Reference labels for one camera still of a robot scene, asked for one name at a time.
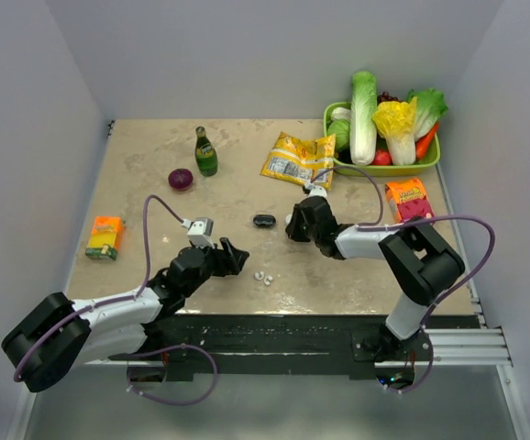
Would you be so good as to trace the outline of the black earbud charging case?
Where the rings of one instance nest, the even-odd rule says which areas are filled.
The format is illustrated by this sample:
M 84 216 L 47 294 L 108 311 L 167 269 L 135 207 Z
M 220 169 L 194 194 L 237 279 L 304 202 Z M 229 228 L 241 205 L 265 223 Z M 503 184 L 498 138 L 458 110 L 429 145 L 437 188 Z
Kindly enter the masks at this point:
M 252 218 L 252 223 L 257 228 L 272 228 L 276 226 L 277 221 L 272 214 L 256 214 Z

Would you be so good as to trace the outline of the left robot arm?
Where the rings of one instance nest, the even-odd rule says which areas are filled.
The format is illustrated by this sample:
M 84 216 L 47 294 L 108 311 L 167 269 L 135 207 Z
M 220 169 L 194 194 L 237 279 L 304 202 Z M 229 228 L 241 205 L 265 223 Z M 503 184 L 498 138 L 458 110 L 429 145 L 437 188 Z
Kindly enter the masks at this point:
M 13 380 L 44 391 L 74 367 L 114 355 L 152 359 L 161 337 L 148 329 L 174 315 L 212 277 L 238 275 L 249 258 L 223 237 L 213 247 L 183 248 L 170 265 L 133 291 L 94 300 L 54 292 L 3 339 L 1 348 L 15 368 Z

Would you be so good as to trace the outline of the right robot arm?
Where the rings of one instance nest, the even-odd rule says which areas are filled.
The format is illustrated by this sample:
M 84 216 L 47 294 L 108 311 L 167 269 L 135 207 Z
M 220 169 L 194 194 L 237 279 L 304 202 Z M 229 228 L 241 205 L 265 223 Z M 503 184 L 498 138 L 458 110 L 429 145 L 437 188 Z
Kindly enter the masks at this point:
M 430 225 L 416 218 L 393 230 L 376 231 L 340 224 L 323 196 L 309 196 L 293 206 L 285 233 L 294 242 L 313 242 L 326 257 L 337 260 L 383 259 L 402 294 L 384 323 L 382 354 L 402 359 L 413 348 L 429 306 L 465 271 L 457 251 Z

